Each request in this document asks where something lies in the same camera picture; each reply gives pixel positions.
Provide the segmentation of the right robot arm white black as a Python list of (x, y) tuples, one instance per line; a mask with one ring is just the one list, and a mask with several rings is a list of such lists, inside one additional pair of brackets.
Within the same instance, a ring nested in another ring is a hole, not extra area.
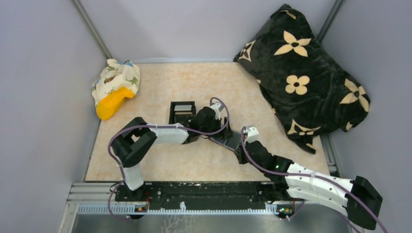
[(383, 197), (368, 179), (357, 176), (351, 180), (312, 171), (270, 154), (259, 141), (241, 141), (240, 154), (274, 183), (280, 197), (308, 200), (342, 214), (364, 229), (373, 231), (379, 226), (385, 233), (388, 231), (378, 218)]

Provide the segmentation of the dark card in tray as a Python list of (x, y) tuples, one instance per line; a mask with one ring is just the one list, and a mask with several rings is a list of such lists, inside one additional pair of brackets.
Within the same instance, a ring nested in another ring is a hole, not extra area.
[(192, 111), (174, 111), (175, 117), (192, 117)]

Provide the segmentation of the dinosaur print yellow cloth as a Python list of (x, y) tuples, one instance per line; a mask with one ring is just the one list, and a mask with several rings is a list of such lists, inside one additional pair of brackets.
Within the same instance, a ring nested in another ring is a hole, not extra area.
[(106, 67), (92, 86), (96, 114), (100, 120), (110, 119), (126, 99), (135, 97), (140, 85), (140, 68), (127, 60), (107, 59)]

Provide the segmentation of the black floral plush blanket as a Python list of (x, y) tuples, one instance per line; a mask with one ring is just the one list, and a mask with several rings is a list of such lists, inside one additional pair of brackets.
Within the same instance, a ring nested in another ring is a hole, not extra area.
[(368, 115), (364, 87), (321, 46), (306, 17), (288, 4), (275, 11), (235, 55), (258, 82), (286, 136), (315, 154), (313, 139), (344, 132)]

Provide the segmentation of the brown leather card holder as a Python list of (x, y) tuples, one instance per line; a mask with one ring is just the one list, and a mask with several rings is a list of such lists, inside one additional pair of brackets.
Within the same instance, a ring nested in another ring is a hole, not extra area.
[(227, 139), (217, 139), (217, 138), (210, 137), (209, 140), (230, 150), (231, 152), (234, 152), (239, 148), (241, 144), (240, 142), (241, 136), (242, 134), (240, 132), (233, 130), (231, 133), (231, 137)]

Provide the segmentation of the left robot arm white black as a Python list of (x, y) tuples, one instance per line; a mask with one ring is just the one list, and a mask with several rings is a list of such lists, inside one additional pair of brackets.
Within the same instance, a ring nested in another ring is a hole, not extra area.
[(155, 144), (189, 144), (201, 135), (212, 138), (230, 137), (230, 117), (220, 117), (220, 109), (202, 108), (187, 125), (181, 123), (150, 124), (141, 117), (134, 118), (109, 141), (108, 152), (121, 169), (122, 179), (130, 191), (144, 185), (140, 162)]

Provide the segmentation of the black plastic card tray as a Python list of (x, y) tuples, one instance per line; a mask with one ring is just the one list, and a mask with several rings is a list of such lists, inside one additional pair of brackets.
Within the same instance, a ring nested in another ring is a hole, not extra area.
[(170, 104), (169, 124), (185, 125), (196, 115), (195, 101), (172, 101)]

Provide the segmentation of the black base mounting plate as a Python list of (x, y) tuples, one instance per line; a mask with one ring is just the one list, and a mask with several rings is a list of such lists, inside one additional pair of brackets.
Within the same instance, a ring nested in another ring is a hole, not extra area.
[(276, 201), (293, 201), (285, 187), (273, 182), (145, 182), (130, 191), (120, 185), (115, 201), (142, 201), (149, 210), (262, 210)]

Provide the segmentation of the aluminium front rail frame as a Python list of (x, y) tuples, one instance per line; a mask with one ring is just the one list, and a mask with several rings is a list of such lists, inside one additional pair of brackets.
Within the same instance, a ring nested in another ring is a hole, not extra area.
[(349, 216), (358, 204), (331, 184), (319, 190), (273, 182), (147, 182), (136, 191), (116, 183), (76, 183), (69, 203), (82, 214), (143, 215), (253, 215), (290, 216), (303, 201)]

